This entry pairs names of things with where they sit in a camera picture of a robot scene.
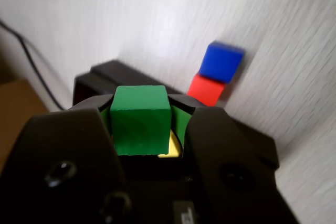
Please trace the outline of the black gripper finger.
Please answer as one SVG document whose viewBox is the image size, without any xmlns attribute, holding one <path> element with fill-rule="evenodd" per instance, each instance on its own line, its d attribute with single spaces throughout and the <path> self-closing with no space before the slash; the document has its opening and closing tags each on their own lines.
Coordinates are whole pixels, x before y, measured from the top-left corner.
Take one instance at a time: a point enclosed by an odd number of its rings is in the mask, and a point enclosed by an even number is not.
<svg viewBox="0 0 336 224">
<path fill-rule="evenodd" d="M 102 95 L 32 117 L 1 174 L 1 223 L 136 223 Z"/>
<path fill-rule="evenodd" d="M 169 95 L 169 101 L 191 114 L 184 157 L 195 174 L 195 207 L 205 223 L 297 223 L 277 189 L 275 166 L 224 109 L 182 94 Z"/>
</svg>

